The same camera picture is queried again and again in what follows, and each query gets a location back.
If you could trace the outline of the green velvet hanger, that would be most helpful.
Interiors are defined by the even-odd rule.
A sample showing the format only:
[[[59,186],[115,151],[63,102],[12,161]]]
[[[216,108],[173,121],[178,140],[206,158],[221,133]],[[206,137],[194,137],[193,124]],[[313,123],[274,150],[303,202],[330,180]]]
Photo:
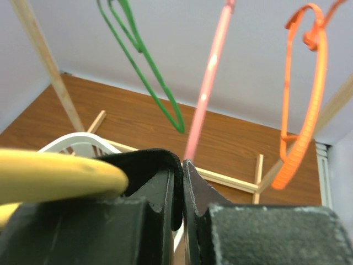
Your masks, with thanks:
[[[142,39],[142,36],[138,30],[135,17],[131,6],[128,1],[96,1],[97,7],[100,15],[105,21],[105,24],[112,33],[114,39],[117,41],[118,45],[121,47],[124,55],[127,57],[132,68],[134,69],[136,75],[141,80],[145,89],[152,97],[158,108],[168,119],[171,125],[179,133],[185,132],[185,123],[181,110],[175,100],[171,90],[166,85],[164,78],[162,77],[161,72],[159,71],[157,65],[150,52],[148,51],[145,42]],[[133,55],[130,53],[129,48],[127,47],[125,41],[132,46],[137,54],[144,59],[146,65],[148,66],[151,74],[154,76],[156,83],[159,85],[161,91],[163,91],[167,100],[172,108],[170,112],[162,101],[157,96],[154,86],[150,84],[148,78],[144,75],[143,70],[139,67],[138,62],[133,58]]]

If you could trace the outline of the yellow hanger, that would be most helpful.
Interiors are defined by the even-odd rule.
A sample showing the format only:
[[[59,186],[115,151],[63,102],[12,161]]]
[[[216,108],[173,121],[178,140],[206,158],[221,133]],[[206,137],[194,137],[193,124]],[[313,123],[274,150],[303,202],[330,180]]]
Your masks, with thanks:
[[[126,173],[107,162],[74,155],[1,149],[1,228],[21,203],[111,193],[121,195]]]

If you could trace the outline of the black garment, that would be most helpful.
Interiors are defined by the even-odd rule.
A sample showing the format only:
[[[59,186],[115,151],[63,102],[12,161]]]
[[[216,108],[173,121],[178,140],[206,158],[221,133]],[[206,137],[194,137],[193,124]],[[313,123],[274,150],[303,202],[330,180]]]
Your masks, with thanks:
[[[145,197],[159,215],[170,217],[172,231],[183,218],[183,168],[179,157],[166,149],[145,149],[97,157],[121,169],[129,180],[124,197]]]

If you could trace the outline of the pink wavy hanger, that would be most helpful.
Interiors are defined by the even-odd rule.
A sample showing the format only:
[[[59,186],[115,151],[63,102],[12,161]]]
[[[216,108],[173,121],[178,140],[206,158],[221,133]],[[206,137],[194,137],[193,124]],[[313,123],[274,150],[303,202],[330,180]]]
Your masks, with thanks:
[[[216,78],[224,41],[229,27],[231,16],[234,12],[235,0],[225,1],[218,26],[213,38],[204,78],[202,81],[199,99],[192,119],[188,141],[184,152],[184,159],[193,160],[199,143],[202,126],[206,116],[207,105],[211,96],[213,83]]]

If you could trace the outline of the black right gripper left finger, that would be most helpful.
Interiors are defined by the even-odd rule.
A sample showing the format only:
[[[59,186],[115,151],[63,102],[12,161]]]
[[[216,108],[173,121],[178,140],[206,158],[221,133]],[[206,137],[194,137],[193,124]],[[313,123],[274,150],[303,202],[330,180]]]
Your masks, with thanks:
[[[1,233],[2,264],[170,264],[174,174],[129,197],[23,204]]]

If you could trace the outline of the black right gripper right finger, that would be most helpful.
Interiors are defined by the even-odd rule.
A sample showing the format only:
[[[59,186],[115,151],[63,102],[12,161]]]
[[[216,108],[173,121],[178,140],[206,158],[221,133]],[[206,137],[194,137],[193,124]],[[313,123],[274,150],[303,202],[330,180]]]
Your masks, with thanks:
[[[187,264],[351,264],[352,243],[324,206],[235,204],[185,160]]]

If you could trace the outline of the orange hanger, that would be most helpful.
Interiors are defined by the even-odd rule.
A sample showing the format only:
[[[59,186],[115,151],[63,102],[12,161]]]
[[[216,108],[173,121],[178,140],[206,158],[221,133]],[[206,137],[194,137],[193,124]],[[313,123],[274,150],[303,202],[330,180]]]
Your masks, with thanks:
[[[280,132],[279,157],[282,162],[271,186],[283,190],[298,171],[314,135],[322,105],[328,64],[328,38],[326,28],[343,1],[334,1],[327,12],[314,3],[307,3],[296,10],[285,25],[287,30],[284,93]],[[304,46],[315,54],[313,81],[304,93],[306,111],[301,129],[290,133],[290,112],[299,101],[299,93],[292,89],[293,47],[301,38]]]

